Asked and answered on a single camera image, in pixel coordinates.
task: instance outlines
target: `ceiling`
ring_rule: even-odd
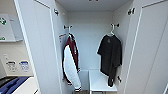
[[[114,11],[130,0],[56,0],[69,12]]]

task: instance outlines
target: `white wardrobe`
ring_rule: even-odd
[[[14,1],[41,94],[72,93],[72,87],[62,81],[63,44],[69,33],[64,25],[73,26],[70,33],[80,54],[79,76],[88,90],[88,70],[100,68],[96,53],[111,23],[120,24],[114,33],[123,45],[123,65],[116,75],[122,81],[116,78],[115,93],[163,94],[168,83],[167,0],[133,0],[113,12],[67,12],[57,0]]]

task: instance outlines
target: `black jacket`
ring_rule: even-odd
[[[105,35],[97,53],[101,55],[100,71],[109,76],[108,85],[112,87],[117,67],[122,65],[122,47],[120,40],[115,35]]]

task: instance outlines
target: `hanging jacket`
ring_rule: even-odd
[[[78,50],[72,34],[69,35],[64,48],[63,74],[68,84],[72,84],[76,91],[81,89],[78,76]]]
[[[117,67],[122,65],[122,47],[120,40],[115,35],[105,35],[97,53],[101,55],[100,71],[109,76],[108,86],[112,87],[115,81]]]

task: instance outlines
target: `white stool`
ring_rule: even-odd
[[[111,91],[117,92],[115,84],[113,87],[108,86],[108,76],[100,72],[100,70],[89,70],[90,94],[92,91]]]

